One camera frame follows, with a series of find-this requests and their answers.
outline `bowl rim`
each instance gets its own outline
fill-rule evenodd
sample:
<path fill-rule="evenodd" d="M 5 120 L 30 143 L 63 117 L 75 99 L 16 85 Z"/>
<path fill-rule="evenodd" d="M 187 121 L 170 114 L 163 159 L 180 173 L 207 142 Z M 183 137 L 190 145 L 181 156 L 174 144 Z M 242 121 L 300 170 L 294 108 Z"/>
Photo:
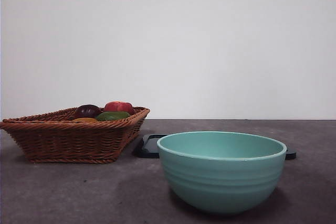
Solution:
<path fill-rule="evenodd" d="M 282 146 L 282 150 L 278 153 L 274 153 L 271 155 L 267 155 L 267 156 L 260 156 L 260 157 L 209 157 L 209 156 L 201 156 L 201 155 L 193 155 L 193 154 L 186 154 L 183 152 L 177 152 L 177 151 L 173 151 L 171 149 L 168 149 L 166 147 L 163 147 L 161 145 L 161 142 L 166 139 L 169 138 L 171 136 L 175 136 L 175 135 L 185 135 L 185 134 L 191 134 L 191 133 L 230 133 L 230 134 L 238 134 L 238 135 L 247 135 L 247 136 L 257 136 L 257 137 L 261 137 L 261 138 L 265 138 L 268 140 L 271 140 L 273 142 L 276 142 L 278 144 L 280 144 Z M 162 149 L 166 152 L 178 155 L 178 156 L 183 156 L 183 157 L 189 157 L 189 158 L 197 158 L 197 159 L 206 159 L 206 160 L 217 160 L 217 161 L 256 161 L 256 160 L 263 160 L 263 159 L 269 159 L 269 158 L 274 158 L 277 156 L 281 156 L 283 154 L 286 154 L 287 151 L 287 147 L 284 143 L 275 140 L 273 138 L 269 138 L 266 136 L 260 136 L 260 135 L 255 135 L 255 134 L 249 134 L 249 133 L 242 133 L 242 132 L 230 132 L 230 131 L 187 131 L 187 132 L 179 132 L 179 133 L 174 133 L 174 134 L 169 134 L 167 136 L 164 136 L 162 138 L 160 138 L 157 142 L 157 146 L 159 149 Z"/>

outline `mint green bowl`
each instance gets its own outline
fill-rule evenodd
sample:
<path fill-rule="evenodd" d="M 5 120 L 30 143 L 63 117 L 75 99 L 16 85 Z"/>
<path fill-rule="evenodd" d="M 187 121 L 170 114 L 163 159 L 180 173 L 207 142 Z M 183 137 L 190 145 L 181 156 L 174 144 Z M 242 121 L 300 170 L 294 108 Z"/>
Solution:
<path fill-rule="evenodd" d="M 164 136 L 158 147 L 173 191 L 200 210 L 226 215 L 268 198 L 281 176 L 287 150 L 268 137 L 218 131 Z"/>

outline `white wall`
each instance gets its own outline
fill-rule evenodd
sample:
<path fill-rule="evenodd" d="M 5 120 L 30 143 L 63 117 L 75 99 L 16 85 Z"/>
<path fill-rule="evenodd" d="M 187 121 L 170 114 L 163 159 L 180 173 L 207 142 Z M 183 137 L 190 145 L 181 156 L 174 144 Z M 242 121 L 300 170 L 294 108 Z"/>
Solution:
<path fill-rule="evenodd" d="M 2 0 L 1 116 L 336 119 L 336 0 Z"/>

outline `basket rim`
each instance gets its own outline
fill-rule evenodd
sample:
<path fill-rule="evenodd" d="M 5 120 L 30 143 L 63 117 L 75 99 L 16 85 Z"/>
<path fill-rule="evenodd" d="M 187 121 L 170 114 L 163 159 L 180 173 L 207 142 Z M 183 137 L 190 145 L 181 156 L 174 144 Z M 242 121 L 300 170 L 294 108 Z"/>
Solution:
<path fill-rule="evenodd" d="M 54 113 L 66 113 L 76 108 L 77 107 L 58 110 L 58 111 L 44 113 L 44 114 L 23 116 L 20 118 L 3 119 L 2 122 L 0 122 L 0 129 L 5 130 L 8 127 L 14 127 L 15 125 L 17 127 L 19 127 L 20 125 L 22 127 L 46 128 L 46 129 L 49 129 L 50 127 L 64 127 L 64 128 L 70 127 L 72 129 L 79 129 L 79 128 L 82 128 L 82 129 L 114 128 L 115 129 L 115 128 L 122 128 L 126 126 L 132 126 L 136 124 L 140 119 L 145 118 L 150 112 L 150 110 L 145 107 L 135 106 L 133 108 L 140 109 L 139 112 L 134 113 L 128 118 L 118 119 L 118 120 L 113 120 L 113 121 L 73 122 L 71 120 L 63 120 L 63 121 L 41 121 L 41 120 L 27 121 L 27 120 L 24 120 L 24 119 L 32 118 L 35 116 L 48 116 Z"/>

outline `dark red fruit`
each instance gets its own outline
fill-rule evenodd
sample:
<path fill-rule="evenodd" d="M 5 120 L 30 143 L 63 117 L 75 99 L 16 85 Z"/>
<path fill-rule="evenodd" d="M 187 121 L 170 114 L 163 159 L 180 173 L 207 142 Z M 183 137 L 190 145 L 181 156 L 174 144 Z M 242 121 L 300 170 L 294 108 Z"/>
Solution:
<path fill-rule="evenodd" d="M 86 104 L 76 109 L 75 118 L 95 118 L 100 113 L 101 110 L 99 107 L 92 104 Z"/>

